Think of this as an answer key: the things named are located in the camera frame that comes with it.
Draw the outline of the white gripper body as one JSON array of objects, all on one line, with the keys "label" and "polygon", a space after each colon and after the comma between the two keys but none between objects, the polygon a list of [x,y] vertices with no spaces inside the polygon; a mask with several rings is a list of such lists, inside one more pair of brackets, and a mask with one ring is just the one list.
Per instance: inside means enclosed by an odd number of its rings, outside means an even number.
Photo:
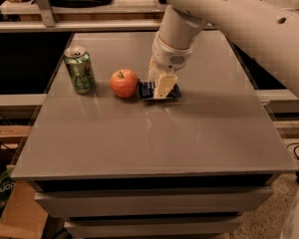
[{"label": "white gripper body", "polygon": [[192,53],[192,48],[176,49],[167,45],[159,36],[155,34],[151,46],[151,57],[156,67],[163,71],[178,71],[182,69]]}]

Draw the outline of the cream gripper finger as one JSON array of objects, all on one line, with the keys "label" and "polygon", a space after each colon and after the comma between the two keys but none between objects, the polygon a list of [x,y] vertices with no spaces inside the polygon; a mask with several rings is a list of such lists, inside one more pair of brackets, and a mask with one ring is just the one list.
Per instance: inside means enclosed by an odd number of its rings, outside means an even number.
[{"label": "cream gripper finger", "polygon": [[157,81],[158,76],[159,76],[159,69],[156,66],[154,57],[150,57],[148,81],[154,83]]},{"label": "cream gripper finger", "polygon": [[167,97],[177,82],[174,72],[158,71],[154,78],[153,97],[162,100]]}]

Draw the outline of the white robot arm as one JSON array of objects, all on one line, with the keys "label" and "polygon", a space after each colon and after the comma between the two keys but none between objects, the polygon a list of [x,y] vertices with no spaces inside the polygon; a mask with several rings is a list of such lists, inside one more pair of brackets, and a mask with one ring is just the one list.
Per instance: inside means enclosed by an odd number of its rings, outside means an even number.
[{"label": "white robot arm", "polygon": [[153,96],[164,99],[210,23],[299,98],[299,16],[260,0],[166,0],[149,63]]}]

